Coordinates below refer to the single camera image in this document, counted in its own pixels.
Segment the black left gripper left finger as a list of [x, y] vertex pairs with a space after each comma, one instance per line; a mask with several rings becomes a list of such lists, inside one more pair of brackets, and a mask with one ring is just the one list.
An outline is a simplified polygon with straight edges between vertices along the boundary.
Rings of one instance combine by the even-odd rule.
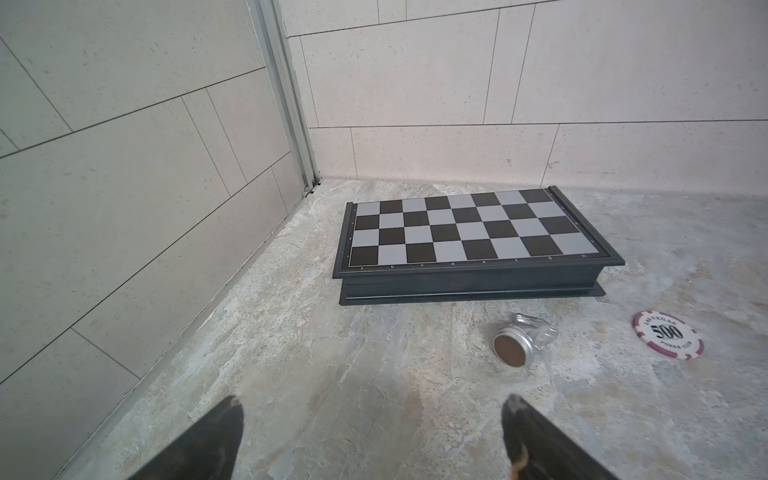
[[243, 431], [243, 406], [227, 396], [130, 479], [231, 479]]

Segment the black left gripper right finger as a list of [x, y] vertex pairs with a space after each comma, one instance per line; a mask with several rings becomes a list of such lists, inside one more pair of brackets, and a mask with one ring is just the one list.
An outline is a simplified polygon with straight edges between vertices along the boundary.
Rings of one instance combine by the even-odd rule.
[[501, 425], [511, 479], [617, 479], [520, 395], [504, 401]]

